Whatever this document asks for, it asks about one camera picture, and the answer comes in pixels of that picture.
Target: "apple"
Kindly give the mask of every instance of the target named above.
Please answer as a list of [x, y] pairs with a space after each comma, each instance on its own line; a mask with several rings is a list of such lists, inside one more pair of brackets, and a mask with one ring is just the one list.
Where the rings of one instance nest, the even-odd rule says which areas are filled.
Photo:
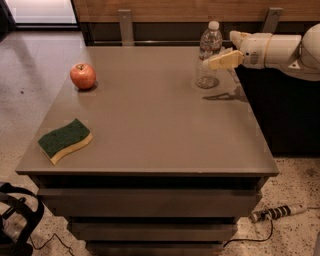
[[80, 90], [89, 90], [95, 85], [96, 72], [88, 63], [77, 63], [70, 69], [70, 78]]

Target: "metal bracket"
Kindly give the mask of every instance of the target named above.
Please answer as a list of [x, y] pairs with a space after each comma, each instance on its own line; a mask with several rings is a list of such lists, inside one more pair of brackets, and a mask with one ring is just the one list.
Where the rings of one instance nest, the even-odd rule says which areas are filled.
[[122, 46], [134, 46], [131, 10], [118, 10]]
[[274, 33], [276, 31], [282, 11], [283, 8], [269, 8], [267, 17], [262, 25], [261, 33]]

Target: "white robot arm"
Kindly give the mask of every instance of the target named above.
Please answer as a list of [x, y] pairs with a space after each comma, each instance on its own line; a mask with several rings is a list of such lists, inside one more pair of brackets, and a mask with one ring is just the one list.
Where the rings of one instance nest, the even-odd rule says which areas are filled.
[[276, 68], [288, 76], [320, 81], [320, 24], [300, 35], [248, 34], [230, 32], [230, 39], [238, 50], [231, 48], [207, 60], [211, 69]]

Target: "green sponge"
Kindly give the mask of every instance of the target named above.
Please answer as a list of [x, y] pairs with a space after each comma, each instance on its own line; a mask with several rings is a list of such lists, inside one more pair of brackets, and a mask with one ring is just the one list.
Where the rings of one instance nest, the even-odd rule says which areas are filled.
[[53, 165], [56, 165], [62, 157], [85, 147], [91, 140], [89, 129], [74, 119], [70, 124], [43, 135], [38, 143]]

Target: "black bag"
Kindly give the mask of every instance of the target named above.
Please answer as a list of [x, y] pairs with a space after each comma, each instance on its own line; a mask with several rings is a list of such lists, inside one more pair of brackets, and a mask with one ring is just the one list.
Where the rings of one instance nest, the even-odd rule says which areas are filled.
[[[19, 193], [30, 195], [37, 199], [38, 208], [33, 212], [25, 203], [24, 200], [17, 199], [8, 194]], [[0, 182], [0, 202], [7, 204], [10, 208], [4, 213], [0, 214], [0, 256], [31, 256], [33, 248], [27, 243], [33, 230], [36, 228], [40, 220], [42, 219], [44, 206], [40, 199], [31, 191], [13, 187], [10, 183]], [[10, 220], [10, 216], [16, 212], [21, 214], [26, 220], [26, 225], [21, 230], [16, 241], [12, 240], [4, 231], [4, 220]]]

